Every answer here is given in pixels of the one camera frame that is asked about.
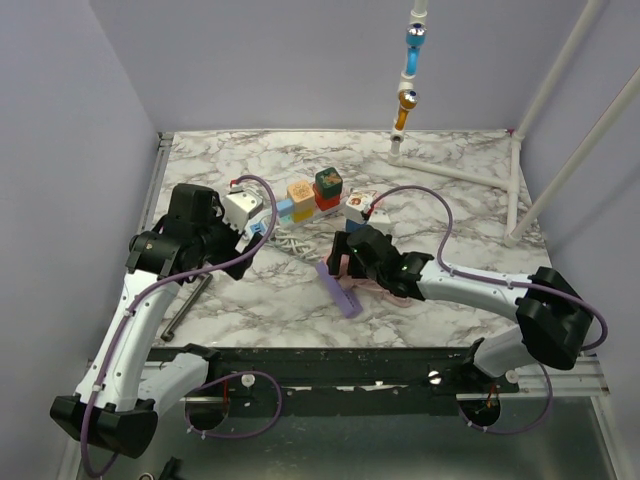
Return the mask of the white power strip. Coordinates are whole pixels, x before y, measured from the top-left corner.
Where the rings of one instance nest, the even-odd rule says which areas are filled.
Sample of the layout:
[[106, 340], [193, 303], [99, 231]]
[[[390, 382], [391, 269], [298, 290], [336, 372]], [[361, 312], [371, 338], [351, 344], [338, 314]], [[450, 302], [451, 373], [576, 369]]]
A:
[[[291, 232], [309, 224], [323, 222], [327, 218], [331, 218], [332, 216], [337, 215], [344, 207], [345, 202], [346, 198], [341, 197], [340, 204], [332, 209], [329, 209], [327, 211], [320, 211], [318, 208], [315, 208], [315, 213], [311, 218], [298, 224], [295, 224], [292, 221], [292, 214], [283, 218], [279, 218], [276, 214], [276, 223], [271, 234], [271, 239], [275, 238], [275, 235], [279, 230], [282, 230], [283, 232]], [[271, 222], [271, 213], [272, 211], [269, 207], [263, 207], [262, 210], [249, 221], [249, 223], [245, 227], [245, 230], [242, 232], [241, 239], [245, 243], [247, 243], [254, 233], [262, 233], [265, 237], [268, 226]]]

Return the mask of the purple USB power strip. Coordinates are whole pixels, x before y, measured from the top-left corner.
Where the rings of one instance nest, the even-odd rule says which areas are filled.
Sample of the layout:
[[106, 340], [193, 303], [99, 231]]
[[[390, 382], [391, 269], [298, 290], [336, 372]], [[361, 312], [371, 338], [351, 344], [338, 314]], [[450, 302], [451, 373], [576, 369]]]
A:
[[344, 289], [340, 283], [329, 274], [325, 263], [318, 262], [315, 265], [315, 270], [334, 304], [339, 308], [345, 318], [355, 318], [363, 312], [363, 307], [353, 291]]

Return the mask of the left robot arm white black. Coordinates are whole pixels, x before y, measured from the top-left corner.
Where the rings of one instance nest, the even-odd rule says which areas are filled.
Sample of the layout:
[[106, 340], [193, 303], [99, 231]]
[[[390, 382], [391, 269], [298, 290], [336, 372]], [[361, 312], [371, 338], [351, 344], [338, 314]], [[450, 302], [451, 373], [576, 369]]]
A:
[[182, 395], [220, 387], [222, 372], [204, 347], [187, 347], [153, 379], [143, 379], [143, 368], [184, 284], [217, 270], [242, 278], [264, 237], [250, 229], [263, 208], [263, 196], [238, 183], [225, 195], [194, 184], [173, 188], [167, 213], [129, 243], [119, 304], [95, 359], [73, 394], [53, 400], [50, 417], [71, 438], [138, 458]]

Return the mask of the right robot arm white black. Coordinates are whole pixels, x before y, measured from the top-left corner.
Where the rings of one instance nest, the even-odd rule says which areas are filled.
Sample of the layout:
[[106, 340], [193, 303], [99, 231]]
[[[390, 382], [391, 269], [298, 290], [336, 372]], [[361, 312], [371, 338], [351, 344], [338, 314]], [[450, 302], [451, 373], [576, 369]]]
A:
[[554, 269], [541, 267], [532, 275], [462, 271], [430, 254], [401, 253], [391, 236], [369, 225], [335, 233], [327, 267], [336, 275], [342, 266], [399, 298], [461, 304], [512, 321], [508, 331], [476, 340], [458, 366], [471, 391], [535, 363], [571, 370], [588, 348], [595, 313]]

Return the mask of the blue cube socket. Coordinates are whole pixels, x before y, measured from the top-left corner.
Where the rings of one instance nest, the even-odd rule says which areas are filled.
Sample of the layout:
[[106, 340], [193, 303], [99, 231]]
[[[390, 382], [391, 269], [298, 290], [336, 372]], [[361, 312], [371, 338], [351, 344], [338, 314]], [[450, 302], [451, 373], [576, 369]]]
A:
[[347, 233], [357, 231], [366, 225], [368, 218], [361, 212], [346, 213], [345, 214], [345, 227], [344, 230]]

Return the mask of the white tiger cube socket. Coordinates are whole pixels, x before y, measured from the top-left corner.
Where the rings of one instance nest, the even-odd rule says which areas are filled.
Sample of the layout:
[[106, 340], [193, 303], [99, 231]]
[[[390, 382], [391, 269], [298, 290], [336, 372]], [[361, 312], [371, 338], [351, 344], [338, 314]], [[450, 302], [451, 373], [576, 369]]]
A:
[[365, 214], [370, 210], [376, 196], [375, 190], [353, 190], [344, 204], [344, 216], [353, 222], [364, 223]]

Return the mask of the red cube socket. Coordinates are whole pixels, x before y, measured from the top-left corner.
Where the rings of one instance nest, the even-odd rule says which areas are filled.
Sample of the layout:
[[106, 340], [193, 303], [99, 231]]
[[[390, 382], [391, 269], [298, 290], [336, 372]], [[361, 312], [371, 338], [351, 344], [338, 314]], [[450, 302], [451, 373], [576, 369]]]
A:
[[339, 194], [333, 197], [323, 197], [321, 192], [316, 188], [313, 188], [315, 194], [315, 203], [320, 211], [327, 211], [340, 204], [341, 196]]

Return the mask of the yellow cube socket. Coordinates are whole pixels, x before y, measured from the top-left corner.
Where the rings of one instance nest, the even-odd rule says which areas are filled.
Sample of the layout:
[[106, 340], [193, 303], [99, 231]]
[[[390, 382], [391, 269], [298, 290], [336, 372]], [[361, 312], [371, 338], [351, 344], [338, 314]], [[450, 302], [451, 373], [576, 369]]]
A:
[[295, 224], [301, 223], [311, 218], [314, 213], [315, 213], [315, 210], [313, 208], [308, 208], [305, 210], [295, 210], [291, 215], [292, 221]]

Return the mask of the dark green cube socket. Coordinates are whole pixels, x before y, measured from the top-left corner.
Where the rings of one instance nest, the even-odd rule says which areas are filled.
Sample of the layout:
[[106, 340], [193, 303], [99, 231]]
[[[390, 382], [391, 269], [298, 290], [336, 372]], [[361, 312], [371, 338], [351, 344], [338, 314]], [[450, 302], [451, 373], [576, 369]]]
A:
[[322, 198], [330, 199], [341, 195], [343, 179], [336, 168], [328, 167], [315, 174], [315, 186]]

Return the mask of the beige cube socket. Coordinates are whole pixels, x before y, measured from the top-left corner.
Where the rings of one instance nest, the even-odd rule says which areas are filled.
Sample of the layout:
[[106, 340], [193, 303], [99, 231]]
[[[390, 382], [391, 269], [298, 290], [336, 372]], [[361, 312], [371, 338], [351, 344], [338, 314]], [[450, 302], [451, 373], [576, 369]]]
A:
[[301, 180], [287, 186], [287, 197], [293, 203], [295, 213], [312, 210], [315, 206], [315, 193], [307, 180]]

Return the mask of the light blue plug adapter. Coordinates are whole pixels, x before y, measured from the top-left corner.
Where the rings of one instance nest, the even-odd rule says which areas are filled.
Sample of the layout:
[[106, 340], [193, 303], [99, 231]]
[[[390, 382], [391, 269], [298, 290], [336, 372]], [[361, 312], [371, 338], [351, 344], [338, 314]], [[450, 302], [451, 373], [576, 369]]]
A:
[[278, 217], [283, 218], [294, 212], [294, 203], [290, 198], [286, 198], [276, 203], [276, 209]]

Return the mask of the blue orange pipe stand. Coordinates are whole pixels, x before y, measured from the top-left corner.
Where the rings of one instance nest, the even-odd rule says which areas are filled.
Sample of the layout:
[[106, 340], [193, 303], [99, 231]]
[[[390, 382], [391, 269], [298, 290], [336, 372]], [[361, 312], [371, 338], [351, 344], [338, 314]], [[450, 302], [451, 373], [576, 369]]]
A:
[[398, 109], [390, 135], [390, 155], [393, 158], [400, 155], [410, 112], [415, 109], [420, 99], [414, 87], [414, 81], [420, 53], [426, 42], [428, 5], [427, 0], [414, 2], [410, 21], [405, 29], [406, 60], [397, 88]]

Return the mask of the white PVC pipe frame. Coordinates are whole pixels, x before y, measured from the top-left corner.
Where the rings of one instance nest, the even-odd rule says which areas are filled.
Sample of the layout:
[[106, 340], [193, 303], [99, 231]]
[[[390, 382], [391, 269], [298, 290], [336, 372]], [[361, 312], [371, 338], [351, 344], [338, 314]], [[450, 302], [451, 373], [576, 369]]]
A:
[[[410, 160], [401, 152], [405, 131], [400, 127], [391, 131], [388, 161], [505, 191], [504, 243], [513, 247], [638, 97], [638, 2], [589, 1], [511, 133], [508, 179]], [[521, 177], [543, 166], [555, 166], [558, 171], [520, 214]]]

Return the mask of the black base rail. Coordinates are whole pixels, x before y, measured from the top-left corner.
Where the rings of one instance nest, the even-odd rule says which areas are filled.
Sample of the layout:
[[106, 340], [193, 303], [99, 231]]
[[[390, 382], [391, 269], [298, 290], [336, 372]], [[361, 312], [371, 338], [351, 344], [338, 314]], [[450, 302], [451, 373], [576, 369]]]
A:
[[464, 348], [154, 347], [166, 367], [180, 353], [202, 353], [206, 386], [182, 399], [198, 427], [251, 419], [427, 414], [455, 416], [460, 398], [488, 401], [481, 419], [495, 421], [498, 396], [518, 388], [505, 378], [467, 377]]

